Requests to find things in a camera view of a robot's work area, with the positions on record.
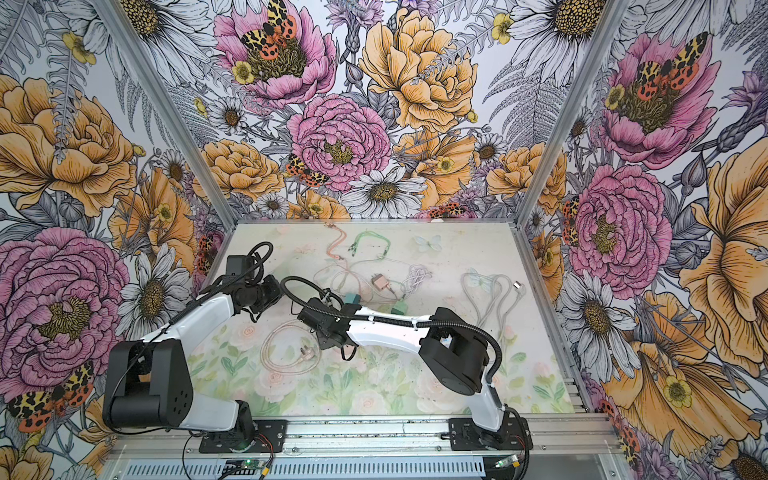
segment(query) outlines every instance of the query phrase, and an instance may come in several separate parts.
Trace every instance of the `metal post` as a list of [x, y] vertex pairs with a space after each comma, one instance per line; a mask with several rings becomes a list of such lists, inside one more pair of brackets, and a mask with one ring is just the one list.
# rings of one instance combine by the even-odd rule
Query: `metal post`
[[533, 174], [531, 184], [523, 197], [523, 203], [515, 217], [515, 223], [518, 227], [525, 225], [525, 221], [531, 216], [533, 207], [538, 202], [544, 185], [547, 183], [547, 177], [552, 172], [555, 163], [558, 161], [558, 155], [562, 149], [568, 131], [571, 129], [576, 115], [578, 115], [579, 105], [587, 95], [587, 89], [594, 79], [595, 72], [598, 71], [600, 63], [611, 47], [616, 31], [618, 30], [621, 19], [629, 7], [629, 0], [608, 0], [603, 8], [603, 14], [600, 17], [598, 26], [594, 30], [594, 36], [590, 43], [587, 56], [584, 63], [574, 73], [574, 80], [571, 83], [571, 89], [565, 98], [560, 109], [560, 116], [554, 124], [552, 133], [547, 140], [547, 146], [541, 155], [541, 162]]
[[181, 120], [181, 114], [176, 108], [176, 104], [170, 99], [162, 77], [152, 66], [151, 56], [142, 47], [143, 42], [125, 15], [120, 5], [120, 0], [92, 2], [92, 5], [96, 9], [99, 18], [107, 27], [109, 35], [111, 35], [120, 48], [121, 55], [127, 60], [127, 64], [135, 73], [135, 79], [138, 80], [144, 92], [147, 93], [157, 112], [163, 118], [165, 126], [170, 131], [170, 134], [173, 135], [184, 158], [189, 162], [192, 171], [200, 181], [200, 185], [208, 195], [210, 204], [219, 215], [224, 231], [233, 231], [236, 220], [232, 209], [210, 174], [208, 166], [203, 161], [200, 149], [195, 144], [192, 134], [187, 129], [187, 125]]

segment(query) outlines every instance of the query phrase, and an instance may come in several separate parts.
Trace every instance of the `floral wallpaper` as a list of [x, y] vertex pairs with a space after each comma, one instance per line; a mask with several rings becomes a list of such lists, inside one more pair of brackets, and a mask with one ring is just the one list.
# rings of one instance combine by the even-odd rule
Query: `floral wallpaper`
[[605, 0], [121, 3], [236, 215], [259, 220], [513, 217]]
[[93, 480], [110, 349], [184, 308], [223, 228], [90, 4], [0, 18], [0, 477]]
[[631, 2], [525, 224], [638, 479], [768, 475], [766, 26], [764, 0]]

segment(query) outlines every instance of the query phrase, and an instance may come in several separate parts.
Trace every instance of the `floral tabletop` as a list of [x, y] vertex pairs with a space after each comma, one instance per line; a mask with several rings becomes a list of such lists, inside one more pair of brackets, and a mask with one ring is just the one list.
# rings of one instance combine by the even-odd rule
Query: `floral tabletop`
[[[504, 350], [494, 377], [502, 401], [521, 412], [573, 412], [533, 296], [525, 294], [507, 313], [515, 293], [502, 298], [508, 286], [494, 283], [494, 275], [503, 274], [526, 281], [506, 223], [240, 225], [227, 254], [246, 253], [261, 240], [275, 244], [268, 273], [278, 279], [300, 275], [342, 295], [360, 294], [374, 309], [389, 311], [406, 295], [409, 314], [447, 306], [477, 324], [474, 302], [483, 328]], [[381, 292], [369, 282], [378, 273], [390, 282]], [[300, 286], [296, 293], [311, 295]], [[339, 349], [321, 352], [291, 307], [283, 298], [257, 323], [242, 313], [198, 346], [189, 358], [195, 389], [246, 400], [254, 415], [468, 412], [465, 397], [443, 387], [418, 356], [361, 347], [346, 362]]]

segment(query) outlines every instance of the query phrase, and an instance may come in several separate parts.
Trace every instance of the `wall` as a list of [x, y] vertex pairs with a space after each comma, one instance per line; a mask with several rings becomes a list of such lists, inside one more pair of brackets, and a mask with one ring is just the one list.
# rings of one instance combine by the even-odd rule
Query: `wall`
[[0, 477], [93, 479], [111, 347], [183, 308], [223, 234], [91, 6], [0, 11]]
[[631, 15], [525, 229], [634, 476], [765, 478], [768, 2]]
[[285, 0], [292, 26], [269, 41], [277, 17], [258, 0], [192, 3], [189, 28], [214, 35], [195, 45], [123, 5], [184, 121], [215, 129], [205, 159], [255, 220], [513, 217], [605, 0]]

